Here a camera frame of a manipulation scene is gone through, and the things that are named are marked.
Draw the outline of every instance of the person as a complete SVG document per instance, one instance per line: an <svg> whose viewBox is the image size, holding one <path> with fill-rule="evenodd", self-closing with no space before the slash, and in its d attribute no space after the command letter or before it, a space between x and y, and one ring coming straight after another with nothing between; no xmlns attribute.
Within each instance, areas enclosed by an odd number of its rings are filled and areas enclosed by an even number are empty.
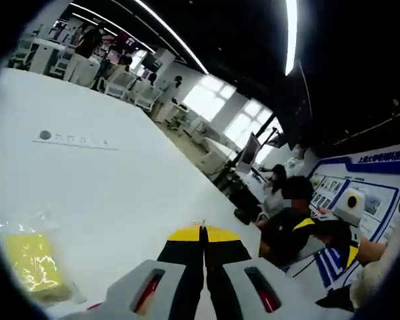
<svg viewBox="0 0 400 320"><path fill-rule="evenodd" d="M332 235L317 237L331 246ZM385 276L392 268L400 252L400 218L395 225L387 244L374 243L361 236L356 259L363 266L352 284L336 289L316 304L326 308L339 308L354 311L364 306L378 292Z"/></svg>
<svg viewBox="0 0 400 320"><path fill-rule="evenodd" d="M172 99L174 99L178 95L181 84L182 77L180 75L177 75L174 78L173 82L163 90L162 94L157 98L150 112L150 118L152 120L155 120L164 105L172 101Z"/></svg>
<svg viewBox="0 0 400 320"><path fill-rule="evenodd" d="M71 44L72 45L78 45L80 42L80 38L87 29L87 27L90 26L89 23L83 22L80 27L77 28L77 30L74 32L73 37L71 38Z"/></svg>
<svg viewBox="0 0 400 320"><path fill-rule="evenodd" d="M150 73L147 80L149 81L150 85L154 87L154 82L157 80L157 74L156 73Z"/></svg>
<svg viewBox="0 0 400 320"><path fill-rule="evenodd" d="M293 230L302 221L310 218L309 203L313 192L313 185L308 178L288 178L283 184L281 194L284 200L290 200L290 207L257 224L261 230L259 254L276 267L285 267L293 262L307 244L309 234Z"/></svg>
<svg viewBox="0 0 400 320"><path fill-rule="evenodd" d="M115 73L120 73L122 71L129 72L132 62L133 62L132 57L122 55L119 59L118 64L116 65L112 64L109 66L108 70L106 70L106 72L104 73L103 78L109 79Z"/></svg>
<svg viewBox="0 0 400 320"><path fill-rule="evenodd" d="M283 209L283 196L281 188L286 181L286 170L282 165L275 165L270 170L271 176L265 185L267 196L262 204L262 213L258 216L257 223L262 219L269 219Z"/></svg>
<svg viewBox="0 0 400 320"><path fill-rule="evenodd" d="M77 83L88 58L92 56L94 50L102 43L102 35L105 33L104 28L104 23L100 23L82 36L65 70L64 81Z"/></svg>
<svg viewBox="0 0 400 320"><path fill-rule="evenodd" d="M295 156L287 160L284 164L288 177L298 175L303 169L304 156L307 148L301 143L298 143L293 151L295 153ZM272 171L272 169L268 169L264 166L260 167L259 170L264 173Z"/></svg>

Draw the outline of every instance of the circular button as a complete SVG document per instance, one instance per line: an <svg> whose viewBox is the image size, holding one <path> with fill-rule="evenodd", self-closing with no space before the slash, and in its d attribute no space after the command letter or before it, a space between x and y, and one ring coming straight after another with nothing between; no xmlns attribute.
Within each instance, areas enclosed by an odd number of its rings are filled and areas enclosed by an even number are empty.
<svg viewBox="0 0 400 320"><path fill-rule="evenodd" d="M356 206L356 204L357 204L357 198L353 195L350 195L347 201L348 208L352 209Z"/></svg>
<svg viewBox="0 0 400 320"><path fill-rule="evenodd" d="M39 138L42 140L49 140L52 137L52 134L48 132L48 130L43 130L40 132Z"/></svg>

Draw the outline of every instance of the black ceiling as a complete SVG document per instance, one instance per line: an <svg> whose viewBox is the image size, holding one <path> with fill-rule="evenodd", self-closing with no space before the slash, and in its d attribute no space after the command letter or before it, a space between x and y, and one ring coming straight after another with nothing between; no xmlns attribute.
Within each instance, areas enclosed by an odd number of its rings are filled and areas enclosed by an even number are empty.
<svg viewBox="0 0 400 320"><path fill-rule="evenodd" d="M291 92L284 75L285 0L143 2L188 44L211 74L270 109L285 112ZM136 2L74 3L122 26L153 49L167 47L190 68L201 70L173 36ZM375 144L380 141L374 147L400 142L394 126L400 117L345 140L400 113L400 1L297 3L296 58L302 63L311 98L313 123L308 136L312 146L322 155L362 151L370 149L371 133ZM71 12L93 17L74 6L65 14Z"/></svg>

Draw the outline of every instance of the hair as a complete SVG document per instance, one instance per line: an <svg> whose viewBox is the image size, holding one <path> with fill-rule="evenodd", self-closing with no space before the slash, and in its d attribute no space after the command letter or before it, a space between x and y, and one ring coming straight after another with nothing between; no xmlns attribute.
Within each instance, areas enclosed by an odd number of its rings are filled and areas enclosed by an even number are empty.
<svg viewBox="0 0 400 320"><path fill-rule="evenodd" d="M314 188L306 177L290 177L284 182L281 194L284 199L305 199L310 202L313 198Z"/></svg>
<svg viewBox="0 0 400 320"><path fill-rule="evenodd" d="M83 32L84 30L87 29L88 26L90 26L90 24L88 22L83 22L79 28Z"/></svg>
<svg viewBox="0 0 400 320"><path fill-rule="evenodd" d="M122 55L120 57L120 59L119 59L119 64L120 65L128 65L128 66L130 66L132 64L132 62L133 62L132 57L128 57L126 55Z"/></svg>
<svg viewBox="0 0 400 320"><path fill-rule="evenodd" d="M150 73L148 76L147 80L150 82L151 85L154 85L154 82L157 80L157 74L156 73Z"/></svg>
<svg viewBox="0 0 400 320"><path fill-rule="evenodd" d="M271 169L271 172L275 173L276 180L273 181L273 188L271 190L272 193L276 193L283 187L284 182L286 182L286 169L282 165L275 165L274 168Z"/></svg>

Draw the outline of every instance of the window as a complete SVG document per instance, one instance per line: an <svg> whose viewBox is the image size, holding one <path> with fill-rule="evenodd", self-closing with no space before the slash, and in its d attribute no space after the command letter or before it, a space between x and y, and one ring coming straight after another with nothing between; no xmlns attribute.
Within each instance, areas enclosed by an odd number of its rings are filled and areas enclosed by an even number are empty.
<svg viewBox="0 0 400 320"><path fill-rule="evenodd" d="M218 114L235 88L211 75L205 75L184 99L184 104L208 121Z"/></svg>
<svg viewBox="0 0 400 320"><path fill-rule="evenodd" d="M224 134L242 149L249 140L251 133L258 132L271 115L272 112L268 108L255 100L250 100L225 129ZM277 128L278 132L283 132L279 120L274 118L266 131L258 138L260 143L267 140L274 127ZM272 146L264 145L255 161L261 163L272 149Z"/></svg>

